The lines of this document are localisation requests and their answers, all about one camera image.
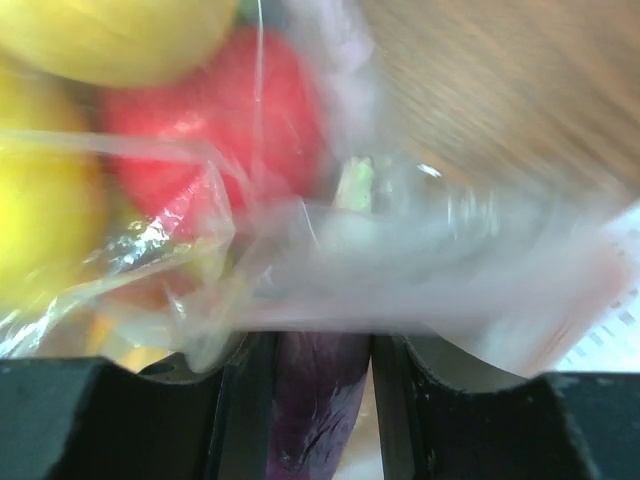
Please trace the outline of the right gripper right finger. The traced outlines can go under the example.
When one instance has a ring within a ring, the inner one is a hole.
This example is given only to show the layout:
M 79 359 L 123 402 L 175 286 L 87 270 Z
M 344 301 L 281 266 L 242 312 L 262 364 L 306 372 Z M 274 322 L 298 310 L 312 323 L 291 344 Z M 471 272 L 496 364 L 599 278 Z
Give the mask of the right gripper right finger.
M 388 479 L 635 479 L 639 377 L 525 379 L 438 337 L 377 336 L 372 368 Z

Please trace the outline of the yellow fake lemon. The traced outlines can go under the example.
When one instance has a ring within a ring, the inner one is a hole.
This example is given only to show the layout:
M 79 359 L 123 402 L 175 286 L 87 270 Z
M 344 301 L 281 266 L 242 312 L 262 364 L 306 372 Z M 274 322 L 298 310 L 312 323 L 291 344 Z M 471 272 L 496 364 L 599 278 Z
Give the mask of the yellow fake lemon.
M 85 132 L 88 123 L 55 83 L 1 71 L 1 127 Z M 87 151 L 1 138 L 1 306 L 47 308 L 86 278 L 99 248 L 107 206 L 99 159 Z

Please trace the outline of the red fake apple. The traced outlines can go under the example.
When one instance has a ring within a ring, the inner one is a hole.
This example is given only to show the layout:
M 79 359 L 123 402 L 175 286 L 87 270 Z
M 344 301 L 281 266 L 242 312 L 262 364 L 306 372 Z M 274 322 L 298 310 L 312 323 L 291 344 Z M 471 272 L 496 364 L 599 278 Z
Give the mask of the red fake apple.
M 321 171 L 323 114 L 310 69 L 283 33 L 236 30 L 204 68 L 163 87 L 102 96 L 112 134 L 208 142 L 249 179 L 221 173 L 231 209 L 306 196 Z

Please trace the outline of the red orange fake peach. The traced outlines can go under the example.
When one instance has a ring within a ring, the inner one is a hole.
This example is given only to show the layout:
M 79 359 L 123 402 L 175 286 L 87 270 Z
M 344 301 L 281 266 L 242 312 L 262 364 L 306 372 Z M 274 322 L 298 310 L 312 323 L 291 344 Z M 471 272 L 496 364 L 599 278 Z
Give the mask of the red orange fake peach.
M 168 273 L 120 286 L 99 297 L 93 308 L 85 353 L 105 356 L 139 372 L 182 346 L 183 301 L 201 282 Z

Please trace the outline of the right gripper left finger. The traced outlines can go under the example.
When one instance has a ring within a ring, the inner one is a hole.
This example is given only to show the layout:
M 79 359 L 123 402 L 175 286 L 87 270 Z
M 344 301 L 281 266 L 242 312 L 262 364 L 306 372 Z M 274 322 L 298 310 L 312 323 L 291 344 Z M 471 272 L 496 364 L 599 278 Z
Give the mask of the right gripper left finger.
M 132 373 L 99 358 L 1 364 L 5 479 L 261 479 L 276 338 L 216 370 L 174 354 Z

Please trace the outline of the clear zip top bag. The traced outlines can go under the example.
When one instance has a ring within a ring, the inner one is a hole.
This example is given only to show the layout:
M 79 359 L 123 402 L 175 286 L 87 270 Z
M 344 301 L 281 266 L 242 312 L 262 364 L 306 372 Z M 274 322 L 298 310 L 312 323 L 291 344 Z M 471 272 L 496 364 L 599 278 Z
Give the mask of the clear zip top bag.
M 408 156 L 355 1 L 5 1 L 1 354 L 249 331 L 425 335 L 522 377 L 632 372 L 588 337 L 639 283 L 631 212 Z

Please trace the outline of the purple fake eggplant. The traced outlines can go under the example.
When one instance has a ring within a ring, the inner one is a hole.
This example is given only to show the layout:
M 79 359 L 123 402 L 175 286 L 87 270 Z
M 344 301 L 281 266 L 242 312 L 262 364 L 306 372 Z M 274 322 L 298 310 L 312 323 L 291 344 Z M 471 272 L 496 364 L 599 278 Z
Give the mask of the purple fake eggplant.
M 344 166 L 333 206 L 371 212 L 371 158 Z M 313 277 L 342 289 L 362 235 L 340 216 L 320 231 Z M 338 332 L 285 332 L 278 360 L 265 479 L 332 479 L 356 423 L 364 393 L 371 336 Z

